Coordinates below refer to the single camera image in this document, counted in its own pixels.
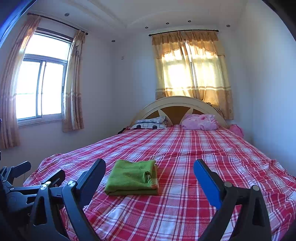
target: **green towel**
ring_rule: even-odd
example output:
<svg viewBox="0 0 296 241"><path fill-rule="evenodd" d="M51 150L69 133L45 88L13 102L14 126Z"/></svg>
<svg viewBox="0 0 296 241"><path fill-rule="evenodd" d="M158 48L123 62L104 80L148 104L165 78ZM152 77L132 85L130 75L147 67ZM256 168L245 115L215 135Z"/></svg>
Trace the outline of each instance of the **green towel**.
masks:
<svg viewBox="0 0 296 241"><path fill-rule="evenodd" d="M158 195L155 160L116 161L104 192L107 195Z"/></svg>

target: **ceiling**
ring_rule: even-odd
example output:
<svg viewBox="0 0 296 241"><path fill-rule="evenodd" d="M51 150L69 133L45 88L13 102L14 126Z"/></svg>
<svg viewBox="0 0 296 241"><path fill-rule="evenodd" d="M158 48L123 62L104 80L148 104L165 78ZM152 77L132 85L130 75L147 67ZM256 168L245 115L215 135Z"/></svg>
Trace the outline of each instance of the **ceiling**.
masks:
<svg viewBox="0 0 296 241"><path fill-rule="evenodd" d="M174 26L235 27L247 0L38 0L30 12L70 22L105 39Z"/></svg>

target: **yellow curtain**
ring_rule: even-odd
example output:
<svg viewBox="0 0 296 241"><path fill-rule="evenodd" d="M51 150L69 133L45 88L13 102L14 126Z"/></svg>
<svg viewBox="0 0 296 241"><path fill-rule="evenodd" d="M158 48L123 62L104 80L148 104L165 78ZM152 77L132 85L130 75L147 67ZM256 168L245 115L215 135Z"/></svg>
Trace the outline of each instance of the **yellow curtain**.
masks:
<svg viewBox="0 0 296 241"><path fill-rule="evenodd" d="M0 118L3 120L1 128L0 146L3 149L18 146L20 137L16 117L16 88L17 77L25 56L26 46L33 36L41 17L28 16L19 31L18 37L10 51L4 73L0 83Z"/></svg>
<svg viewBox="0 0 296 241"><path fill-rule="evenodd" d="M80 71L81 49L85 42L85 33L78 30L70 49L67 78L63 99L63 131L80 130L84 128L82 117Z"/></svg>
<svg viewBox="0 0 296 241"><path fill-rule="evenodd" d="M197 98L219 108L225 119L233 119L225 53L215 32L159 34L152 45L158 75L156 99L172 95Z"/></svg>

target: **curtain rod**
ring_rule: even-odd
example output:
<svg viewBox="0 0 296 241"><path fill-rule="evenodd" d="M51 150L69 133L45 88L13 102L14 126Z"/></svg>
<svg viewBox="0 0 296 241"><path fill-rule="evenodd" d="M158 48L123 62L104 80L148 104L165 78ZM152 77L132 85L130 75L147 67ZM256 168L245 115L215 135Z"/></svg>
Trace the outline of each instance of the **curtain rod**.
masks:
<svg viewBox="0 0 296 241"><path fill-rule="evenodd" d="M53 18L50 18L50 17L46 17L46 16L43 16L43 15L39 15L39 14L35 14L35 13L30 13L30 12L27 13L27 15L40 16L40 17L42 17L42 18L47 18L47 19L50 19L50 20L56 21L56 22L58 22L58 23L61 23L61 24L67 25L68 27L74 28L74 29L76 29L76 30L80 30L80 29L78 29L78 28L75 28L75 27L73 27L73 26L67 24L67 23L63 23L63 22L61 22L61 21L58 21L58 20L56 20L56 19L53 19Z"/></svg>
<svg viewBox="0 0 296 241"><path fill-rule="evenodd" d="M219 30L209 30L209 29L187 29L187 30L176 30L176 31L168 31L168 32L162 32L157 34L167 34L167 33L173 33L173 32L182 32L182 31L214 31L219 32Z"/></svg>

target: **headboard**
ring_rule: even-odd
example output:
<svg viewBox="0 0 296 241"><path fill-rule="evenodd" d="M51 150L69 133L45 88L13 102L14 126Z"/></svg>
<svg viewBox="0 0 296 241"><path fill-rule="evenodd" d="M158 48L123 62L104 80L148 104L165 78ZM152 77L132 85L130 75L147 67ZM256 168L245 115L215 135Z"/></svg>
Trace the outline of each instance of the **headboard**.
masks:
<svg viewBox="0 0 296 241"><path fill-rule="evenodd" d="M166 116L170 125L179 125L185 114L215 115L218 123L227 128L225 120L213 107L198 99L185 96L165 97L149 104L134 117L130 126L134 125L136 120L158 116Z"/></svg>

